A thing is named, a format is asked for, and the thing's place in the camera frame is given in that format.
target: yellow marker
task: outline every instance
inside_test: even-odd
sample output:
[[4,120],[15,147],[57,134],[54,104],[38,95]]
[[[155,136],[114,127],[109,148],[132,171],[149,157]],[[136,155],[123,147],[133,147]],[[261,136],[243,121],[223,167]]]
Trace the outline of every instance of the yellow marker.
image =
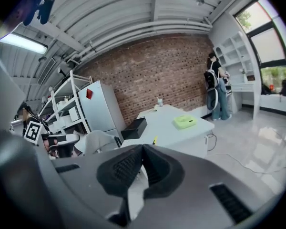
[[153,145],[157,145],[157,139],[158,139],[158,136],[156,136],[153,140]]

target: air vent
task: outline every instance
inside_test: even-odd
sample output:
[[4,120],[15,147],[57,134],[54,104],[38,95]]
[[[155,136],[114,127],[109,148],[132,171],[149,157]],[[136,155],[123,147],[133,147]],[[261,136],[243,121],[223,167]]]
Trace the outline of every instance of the air vent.
[[224,184],[213,185],[210,190],[214,193],[226,212],[237,224],[252,215],[250,210]]
[[67,165],[67,166],[56,167],[55,169],[56,169],[57,173],[63,173],[63,172],[75,170],[78,168],[79,168],[79,166],[77,164],[72,164],[72,165]]
[[53,66],[55,65],[56,61],[51,58],[49,60],[49,62],[46,64],[46,66],[44,67],[43,71],[40,74],[40,77],[38,79],[38,84],[41,85],[47,78],[47,76],[49,75],[51,69],[53,68]]

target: jeans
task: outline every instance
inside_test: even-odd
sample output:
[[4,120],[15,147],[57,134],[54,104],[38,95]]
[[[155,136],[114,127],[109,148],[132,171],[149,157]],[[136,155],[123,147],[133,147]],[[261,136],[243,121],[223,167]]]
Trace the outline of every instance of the jeans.
[[218,92],[218,104],[212,112],[212,119],[216,120],[221,117],[222,120],[226,120],[230,117],[230,114],[228,113],[225,83],[222,78],[218,79],[218,86],[216,87],[216,90]]

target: white ceiling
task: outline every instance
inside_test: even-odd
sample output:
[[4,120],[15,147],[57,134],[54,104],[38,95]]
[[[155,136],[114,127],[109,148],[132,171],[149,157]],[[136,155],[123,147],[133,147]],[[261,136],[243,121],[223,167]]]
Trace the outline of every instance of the white ceiling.
[[[85,58],[84,54],[84,58],[78,59],[83,64],[115,46],[142,37],[176,32],[207,33],[210,28],[205,27],[208,22],[204,18],[212,21],[218,14],[216,7],[232,0],[204,1],[204,5],[198,6],[196,0],[56,0],[47,24],[41,25],[34,19],[29,26],[20,25],[16,29],[17,33],[48,46],[47,61],[39,63],[42,55],[3,43],[0,43],[0,56],[10,76],[27,95],[28,103],[37,110],[41,97],[49,95],[49,86],[61,80],[55,69],[61,65],[63,55],[81,52],[92,42],[96,51],[87,52],[90,57]],[[58,63],[49,79],[38,85],[37,80],[51,57]]]

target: lime green tray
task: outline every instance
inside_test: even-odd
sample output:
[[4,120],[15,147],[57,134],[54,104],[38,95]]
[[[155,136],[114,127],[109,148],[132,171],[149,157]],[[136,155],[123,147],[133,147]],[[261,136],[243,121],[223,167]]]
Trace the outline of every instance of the lime green tray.
[[185,114],[174,118],[173,123],[178,129],[185,129],[195,125],[197,120],[191,115]]

